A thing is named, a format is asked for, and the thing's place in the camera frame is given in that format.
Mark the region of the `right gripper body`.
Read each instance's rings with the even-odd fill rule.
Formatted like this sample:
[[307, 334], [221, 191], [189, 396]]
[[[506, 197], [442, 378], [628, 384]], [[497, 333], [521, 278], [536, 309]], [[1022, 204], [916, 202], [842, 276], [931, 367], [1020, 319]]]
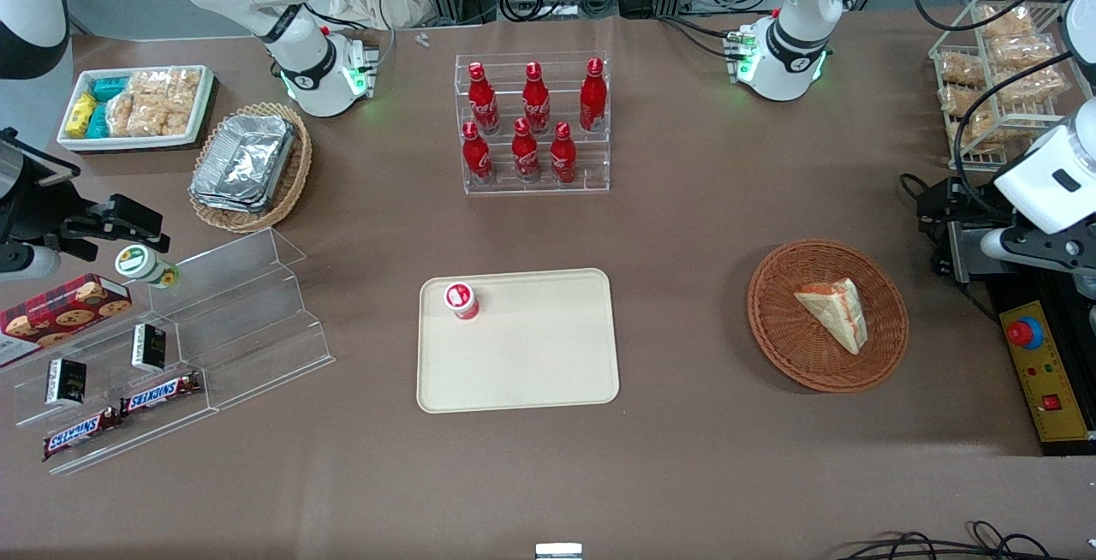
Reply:
[[1, 241], [35, 241], [80, 213], [78, 165], [1, 132]]

